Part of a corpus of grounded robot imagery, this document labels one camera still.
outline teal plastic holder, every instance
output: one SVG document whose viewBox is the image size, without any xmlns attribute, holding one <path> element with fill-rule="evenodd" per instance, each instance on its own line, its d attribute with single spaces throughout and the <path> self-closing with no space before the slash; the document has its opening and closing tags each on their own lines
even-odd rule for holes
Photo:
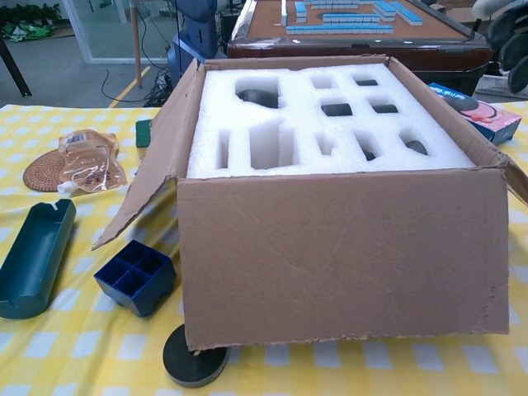
<svg viewBox="0 0 528 396">
<path fill-rule="evenodd" d="M 32 318 L 45 311 L 75 220 L 71 200 L 31 207 L 0 268 L 0 316 Z"/>
</svg>

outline blue box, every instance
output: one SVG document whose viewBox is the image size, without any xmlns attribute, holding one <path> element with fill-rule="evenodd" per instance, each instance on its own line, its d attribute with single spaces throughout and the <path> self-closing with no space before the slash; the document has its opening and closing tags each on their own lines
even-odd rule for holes
<svg viewBox="0 0 528 396">
<path fill-rule="evenodd" d="M 439 84 L 432 83 L 429 87 L 495 145 L 512 140 L 521 123 L 520 115 L 498 109 L 485 101 L 477 101 Z"/>
<path fill-rule="evenodd" d="M 143 317 L 152 314 L 156 303 L 171 293 L 176 271 L 169 257 L 130 241 L 94 277 L 102 291 L 117 304 Z"/>
</svg>

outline blue plastic tray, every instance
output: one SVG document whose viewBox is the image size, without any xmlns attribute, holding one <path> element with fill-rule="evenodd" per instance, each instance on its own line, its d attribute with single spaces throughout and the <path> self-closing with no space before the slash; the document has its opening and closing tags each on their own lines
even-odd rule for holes
<svg viewBox="0 0 528 396">
<path fill-rule="evenodd" d="M 143 317 L 172 291 L 176 271 L 169 257 L 130 241 L 94 277 L 106 295 Z"/>
</svg>

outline plastic bag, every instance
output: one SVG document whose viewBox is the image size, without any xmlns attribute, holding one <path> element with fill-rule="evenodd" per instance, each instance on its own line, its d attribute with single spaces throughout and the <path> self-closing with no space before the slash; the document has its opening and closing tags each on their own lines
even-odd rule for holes
<svg viewBox="0 0 528 396">
<path fill-rule="evenodd" d="M 59 139 L 65 166 L 60 181 L 77 183 L 86 192 L 110 190 L 126 185 L 125 171 L 117 162 L 115 134 L 76 130 Z"/>
</svg>

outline styrofoam insert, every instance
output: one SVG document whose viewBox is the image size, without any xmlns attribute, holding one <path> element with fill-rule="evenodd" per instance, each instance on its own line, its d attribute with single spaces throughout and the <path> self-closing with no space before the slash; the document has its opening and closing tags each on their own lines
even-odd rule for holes
<svg viewBox="0 0 528 396">
<path fill-rule="evenodd" d="M 279 108 L 238 98 L 251 88 L 278 93 Z M 352 115 L 321 108 L 344 104 Z M 427 155 L 412 149 L 416 141 Z M 364 64 L 208 72 L 187 177 L 473 166 L 383 64 Z"/>
</svg>

